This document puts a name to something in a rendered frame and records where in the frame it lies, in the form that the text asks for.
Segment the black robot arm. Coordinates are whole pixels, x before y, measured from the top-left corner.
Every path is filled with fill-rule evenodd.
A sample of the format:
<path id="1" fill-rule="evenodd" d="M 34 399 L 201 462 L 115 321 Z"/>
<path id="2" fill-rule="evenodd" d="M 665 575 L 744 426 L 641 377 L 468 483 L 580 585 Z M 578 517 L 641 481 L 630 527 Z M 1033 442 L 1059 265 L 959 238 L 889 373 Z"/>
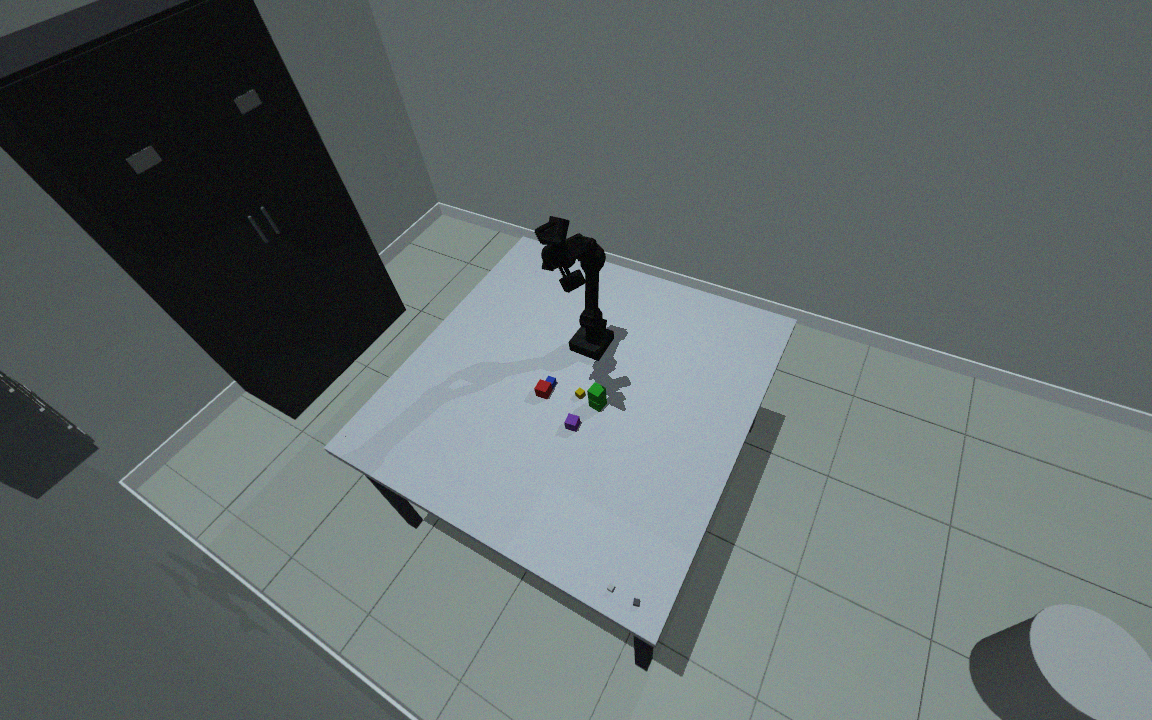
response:
<path id="1" fill-rule="evenodd" d="M 604 249 L 596 243 L 594 238 L 582 236 L 582 234 L 573 234 L 570 238 L 566 240 L 570 220 L 558 217 L 550 217 L 550 220 L 556 220 L 563 233 L 561 243 L 562 245 L 564 243 L 573 258 L 567 264 L 568 268 L 577 259 L 579 260 L 582 272 L 585 273 L 585 309 L 579 314 L 579 325 L 586 328 L 584 340 L 593 344 L 599 344 L 605 338 L 602 331 L 605 331 L 605 325 L 607 325 L 607 320 L 602 319 L 602 310 L 598 306 L 599 272 L 602 270 L 605 263 Z"/>

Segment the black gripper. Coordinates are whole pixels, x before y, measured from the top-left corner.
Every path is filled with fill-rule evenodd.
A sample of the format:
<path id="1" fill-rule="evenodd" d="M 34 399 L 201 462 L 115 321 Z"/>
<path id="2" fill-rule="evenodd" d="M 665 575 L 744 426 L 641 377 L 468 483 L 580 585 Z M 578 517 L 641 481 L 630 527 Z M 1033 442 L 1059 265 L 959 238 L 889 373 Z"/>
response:
<path id="1" fill-rule="evenodd" d="M 563 290 L 570 293 L 576 290 L 576 288 L 579 288 L 579 286 L 585 285 L 586 281 L 584 275 L 582 275 L 581 270 L 575 270 L 573 273 L 568 270 L 567 264 L 570 263 L 570 259 L 573 258 L 564 243 L 563 245 L 561 243 L 561 236 L 563 233 L 561 232 L 561 227 L 559 227 L 556 220 L 550 220 L 550 222 L 540 225 L 540 227 L 535 229 L 535 234 L 538 236 L 538 240 L 543 243 L 543 245 L 550 245 L 547 251 L 544 251 L 543 255 L 545 260 L 547 260 L 550 268 L 561 270 L 561 274 L 563 275 L 563 278 L 561 278 Z"/>

